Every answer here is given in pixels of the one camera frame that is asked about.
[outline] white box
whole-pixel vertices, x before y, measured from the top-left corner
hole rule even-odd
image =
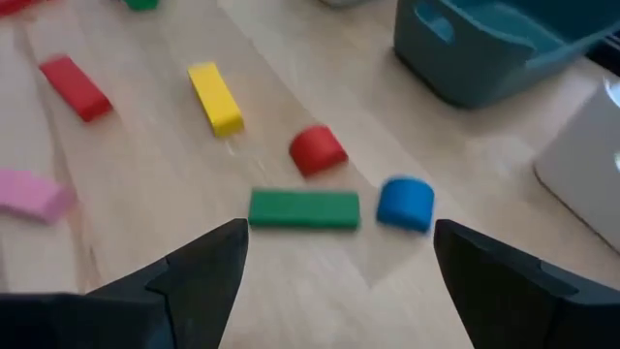
[[[620,251],[620,84],[605,81],[534,168],[549,190]]]

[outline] table surface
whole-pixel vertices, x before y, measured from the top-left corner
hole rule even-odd
[[[549,194],[532,160],[600,84],[587,61],[481,111],[443,104],[394,57],[395,0],[163,1],[136,14],[55,0],[0,19],[0,167],[55,178],[58,224],[0,216],[0,290],[86,292],[234,217],[253,186],[354,189],[356,234],[253,232],[222,348],[471,348],[432,239],[378,227],[390,175],[435,188],[451,218],[620,287],[620,257]],[[68,53],[115,111],[83,124],[37,64]],[[217,62],[246,130],[213,137],[187,77]],[[305,181],[288,155],[329,125],[348,166]]]

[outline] toy block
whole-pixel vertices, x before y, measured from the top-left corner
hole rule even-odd
[[[22,9],[44,0],[0,0],[0,16],[12,15]]]
[[[188,73],[215,136],[225,137],[242,130],[241,111],[215,63],[192,66],[188,69]]]
[[[0,170],[0,207],[47,223],[57,221],[76,197],[53,181],[26,171]]]
[[[159,0],[125,0],[125,3],[133,11],[147,11],[155,9]]]
[[[311,126],[300,132],[291,142],[289,153],[306,177],[349,159],[345,149],[325,125]]]
[[[424,181],[393,177],[381,190],[377,220],[381,223],[420,232],[430,228],[435,194]]]
[[[348,191],[254,189],[248,221],[252,227],[354,230],[359,197]]]
[[[84,122],[90,122],[111,111],[112,105],[108,98],[69,56],[55,57],[39,68]]]

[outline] green block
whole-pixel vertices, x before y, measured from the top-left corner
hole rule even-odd
[[[248,221],[252,227],[355,229],[356,192],[254,189]]]
[[[125,3],[134,11],[146,11],[155,9],[159,0],[125,0]]]

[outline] yellow rectangular block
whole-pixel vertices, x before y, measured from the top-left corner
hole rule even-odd
[[[215,136],[225,137],[242,130],[241,111],[215,63],[197,64],[191,66],[187,72],[201,99]]]

